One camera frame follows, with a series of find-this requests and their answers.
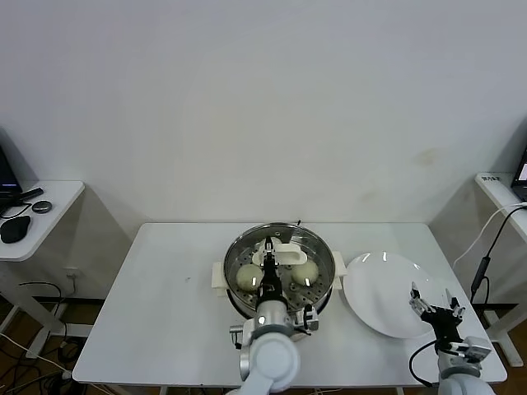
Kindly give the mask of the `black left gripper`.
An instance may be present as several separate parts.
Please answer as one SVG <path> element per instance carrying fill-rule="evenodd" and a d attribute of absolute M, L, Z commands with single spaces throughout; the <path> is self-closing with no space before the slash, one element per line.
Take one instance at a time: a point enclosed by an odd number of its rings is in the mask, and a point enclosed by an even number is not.
<path fill-rule="evenodd" d="M 268 236 L 264 243 L 263 278 L 258 288 L 257 302 L 285 302 L 282 294 L 282 282 L 277 273 L 277 250 L 273 247 L 273 239 Z"/>

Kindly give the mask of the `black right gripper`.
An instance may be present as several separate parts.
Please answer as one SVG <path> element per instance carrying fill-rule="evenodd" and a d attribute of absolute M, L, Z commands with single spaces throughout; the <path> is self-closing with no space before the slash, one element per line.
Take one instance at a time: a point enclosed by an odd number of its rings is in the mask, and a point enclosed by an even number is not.
<path fill-rule="evenodd" d="M 464 315 L 465 307 L 450 293 L 448 288 L 445 289 L 445 294 L 451 310 L 431 312 L 431 306 L 421 297 L 417 284 L 414 281 L 411 284 L 409 305 L 418 317 L 422 316 L 423 322 L 432 326 L 438 346 L 448 346 L 450 343 L 461 343 L 463 341 L 459 335 L 458 326 L 462 323 L 461 318 Z"/>

